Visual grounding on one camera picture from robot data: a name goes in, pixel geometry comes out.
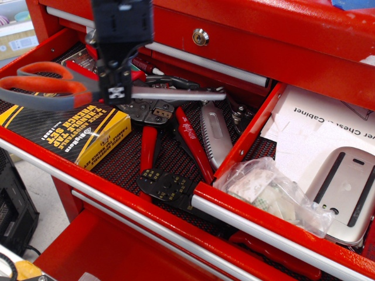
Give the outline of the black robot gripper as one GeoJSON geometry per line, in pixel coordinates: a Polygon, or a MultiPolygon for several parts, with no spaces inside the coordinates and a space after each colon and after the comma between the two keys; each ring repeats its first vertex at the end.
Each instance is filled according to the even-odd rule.
{"type": "Polygon", "coordinates": [[[107,105],[131,102],[130,64],[138,49],[154,40],[152,1],[91,1],[94,29],[86,44],[96,49],[99,88],[107,105]],[[111,72],[116,74],[116,97],[110,98],[111,72]]]}

